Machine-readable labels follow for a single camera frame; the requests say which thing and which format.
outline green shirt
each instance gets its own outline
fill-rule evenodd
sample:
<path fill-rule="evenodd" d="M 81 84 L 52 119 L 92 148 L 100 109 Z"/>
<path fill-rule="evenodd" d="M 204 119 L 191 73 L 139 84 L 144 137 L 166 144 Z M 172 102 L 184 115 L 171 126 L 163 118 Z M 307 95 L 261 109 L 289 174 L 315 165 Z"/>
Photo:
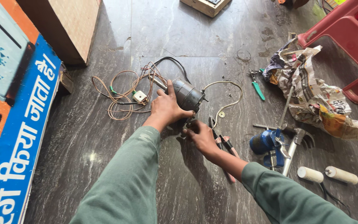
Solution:
<path fill-rule="evenodd" d="M 155 128 L 138 128 L 82 199 L 70 223 L 156 224 L 160 148 Z M 358 224 L 320 196 L 258 163 L 244 167 L 241 182 L 272 224 Z"/>

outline white connector block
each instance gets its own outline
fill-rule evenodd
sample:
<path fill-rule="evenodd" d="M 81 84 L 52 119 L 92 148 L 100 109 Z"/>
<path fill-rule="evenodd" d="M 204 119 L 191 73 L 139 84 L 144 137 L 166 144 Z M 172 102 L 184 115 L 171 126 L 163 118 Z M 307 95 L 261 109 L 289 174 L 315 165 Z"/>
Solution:
<path fill-rule="evenodd" d="M 133 96 L 132 98 L 134 100 L 136 100 L 136 102 L 141 102 L 143 101 L 144 99 L 147 100 L 147 96 L 142 92 L 142 91 L 137 91 Z"/>

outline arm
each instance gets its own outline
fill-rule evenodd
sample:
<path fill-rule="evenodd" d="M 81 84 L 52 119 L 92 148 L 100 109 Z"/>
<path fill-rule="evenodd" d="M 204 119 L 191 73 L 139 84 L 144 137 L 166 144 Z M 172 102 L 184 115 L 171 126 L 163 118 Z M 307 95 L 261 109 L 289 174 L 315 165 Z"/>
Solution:
<path fill-rule="evenodd" d="M 342 210 L 282 174 L 256 162 L 248 163 L 223 150 L 213 138 L 212 130 L 200 121 L 183 130 L 197 149 L 212 163 L 222 167 L 251 193 L 273 224 L 351 223 Z"/>
<path fill-rule="evenodd" d="M 168 124 L 194 114 L 179 108 L 170 80 L 168 91 L 169 95 L 157 91 L 150 117 L 114 155 L 82 199 L 71 224 L 157 223 L 160 132 Z"/>

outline green-handled wire stripper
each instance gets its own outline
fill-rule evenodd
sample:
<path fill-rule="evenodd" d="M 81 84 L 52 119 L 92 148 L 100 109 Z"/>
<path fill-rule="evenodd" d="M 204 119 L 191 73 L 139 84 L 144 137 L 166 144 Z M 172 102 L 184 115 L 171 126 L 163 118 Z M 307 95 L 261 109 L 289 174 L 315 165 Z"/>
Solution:
<path fill-rule="evenodd" d="M 263 93 L 261 91 L 261 89 L 259 88 L 259 84 L 256 83 L 256 79 L 255 79 L 255 75 L 256 74 L 262 74 L 264 69 L 259 69 L 259 71 L 254 71 L 249 69 L 249 75 L 251 75 L 252 77 L 252 86 L 254 87 L 256 93 L 258 94 L 259 98 L 261 98 L 261 100 L 265 100 L 265 96 L 263 96 Z"/>

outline crumpled newspaper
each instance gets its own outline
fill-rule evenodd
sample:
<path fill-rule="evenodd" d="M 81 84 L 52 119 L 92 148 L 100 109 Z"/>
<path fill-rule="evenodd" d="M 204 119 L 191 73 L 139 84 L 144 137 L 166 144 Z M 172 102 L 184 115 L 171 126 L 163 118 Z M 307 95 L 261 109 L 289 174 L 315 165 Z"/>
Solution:
<path fill-rule="evenodd" d="M 351 108 L 342 89 L 314 77 L 311 58 L 322 47 L 290 51 L 290 48 L 295 49 L 297 40 L 291 39 L 273 55 L 263 78 L 278 85 L 285 98 L 291 86 L 295 86 L 288 106 L 295 120 L 318 127 L 337 138 L 358 140 L 358 120 L 348 117 Z"/>

